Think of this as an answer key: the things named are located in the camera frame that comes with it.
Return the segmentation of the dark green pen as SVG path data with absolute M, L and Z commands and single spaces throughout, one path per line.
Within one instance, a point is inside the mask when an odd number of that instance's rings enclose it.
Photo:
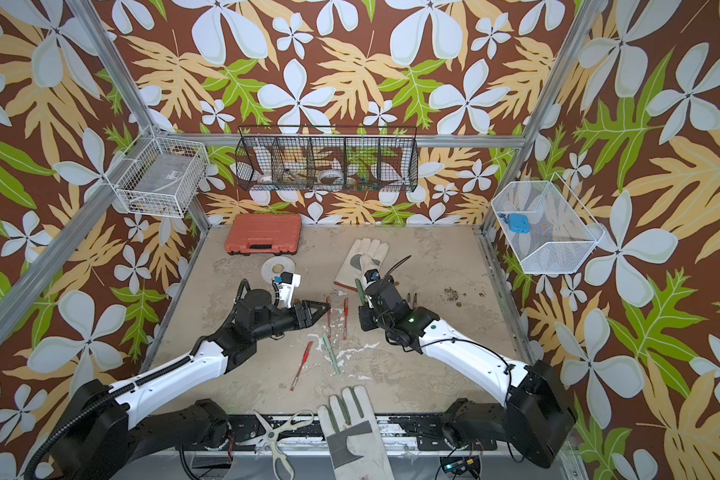
M 356 290 L 359 295 L 360 303 L 365 304 L 366 303 L 366 295 L 365 295 L 365 291 L 363 288 L 362 280 L 360 278 L 355 279 L 355 286 L 356 286 Z

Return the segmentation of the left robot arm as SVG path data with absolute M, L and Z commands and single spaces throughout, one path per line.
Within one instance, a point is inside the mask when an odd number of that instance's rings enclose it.
M 167 448 L 222 445 L 228 414 L 214 401 L 198 400 L 169 413 L 159 410 L 240 367 L 256 353 L 259 341 L 308 329 L 325 316 L 329 303 L 293 300 L 298 283 L 297 275 L 284 274 L 267 291 L 242 280 L 222 325 L 199 337 L 189 352 L 111 385 L 84 384 L 27 460 L 24 478 L 37 478 L 46 459 L 53 460 L 63 479 L 109 479 L 127 464 Z

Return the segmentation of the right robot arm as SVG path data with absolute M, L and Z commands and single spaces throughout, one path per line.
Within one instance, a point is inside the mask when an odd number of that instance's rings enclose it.
M 522 460 L 549 468 L 577 421 L 573 400 L 547 363 L 512 360 L 458 332 L 435 312 L 410 307 L 390 278 L 359 291 L 361 328 L 380 328 L 388 343 L 448 365 L 495 401 L 459 398 L 440 417 L 451 449 L 506 443 Z

